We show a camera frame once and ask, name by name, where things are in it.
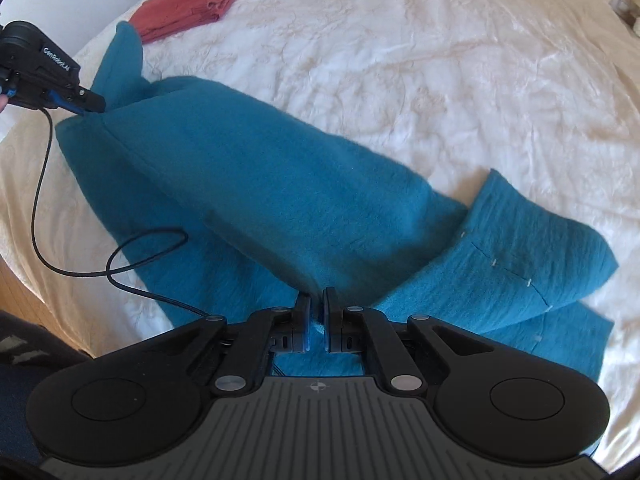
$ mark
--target teal towel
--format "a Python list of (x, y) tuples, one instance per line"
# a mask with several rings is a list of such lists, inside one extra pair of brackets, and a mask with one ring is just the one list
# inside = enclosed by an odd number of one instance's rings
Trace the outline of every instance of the teal towel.
[[(611, 323), (579, 303), (617, 264), (591, 228), (549, 213), (492, 171), (473, 207), (421, 176), (222, 84), (144, 80), (126, 23), (92, 90), (107, 101), (57, 127), (89, 204), (118, 241), (181, 226), (190, 242), (139, 269), (149, 290), (244, 320), (316, 300), (391, 320), (425, 312), (597, 378)], [(146, 238), (130, 261), (167, 246)], [(162, 305), (174, 325), (193, 315)], [(347, 374), (353, 356), (283, 356), (288, 374)]]

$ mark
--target wooden floor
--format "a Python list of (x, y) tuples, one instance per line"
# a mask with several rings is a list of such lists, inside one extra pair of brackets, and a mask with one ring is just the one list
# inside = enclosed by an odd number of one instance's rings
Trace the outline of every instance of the wooden floor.
[(75, 346), (62, 332), (46, 305), (22, 284), (2, 258), (0, 258), (0, 310), (42, 325), (62, 341)]

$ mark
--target red towel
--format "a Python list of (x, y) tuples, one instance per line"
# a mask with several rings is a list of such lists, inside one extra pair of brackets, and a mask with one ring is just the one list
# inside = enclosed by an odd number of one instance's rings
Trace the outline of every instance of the red towel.
[(235, 0), (147, 0), (129, 23), (142, 43), (219, 20)]

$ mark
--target blue gripper part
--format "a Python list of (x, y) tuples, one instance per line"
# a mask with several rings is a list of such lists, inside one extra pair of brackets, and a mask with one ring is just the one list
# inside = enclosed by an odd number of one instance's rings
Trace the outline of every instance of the blue gripper part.
[(57, 92), (53, 90), (49, 90), (48, 96), (49, 96), (49, 100), (52, 103), (57, 104), (60, 108), (69, 110), (70, 112), (73, 112), (77, 115), (84, 115), (84, 110), (82, 110), (82, 108), (79, 108), (71, 104), (69, 101), (64, 100), (62, 97), (60, 97), (60, 94), (58, 94)]

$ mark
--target wrinkled sheet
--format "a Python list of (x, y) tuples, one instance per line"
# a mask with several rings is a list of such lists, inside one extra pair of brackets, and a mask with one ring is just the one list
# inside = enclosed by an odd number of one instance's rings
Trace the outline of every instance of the wrinkled sheet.
[[(114, 26), (78, 56), (85, 86)], [(640, 453), (639, 54), (604, 0), (237, 0), (220, 22), (146, 46), (143, 75), (218, 80), (466, 204), (496, 168), (530, 200), (596, 228), (620, 263), (586, 301), (616, 322), (600, 377), (611, 422), (595, 455), (611, 469)], [(0, 143), (0, 253), (93, 354), (170, 329), (155, 303), (36, 259), (29, 218), (46, 124), (28, 112)], [(103, 269), (115, 248), (57, 145), (36, 236), (70, 270)]]

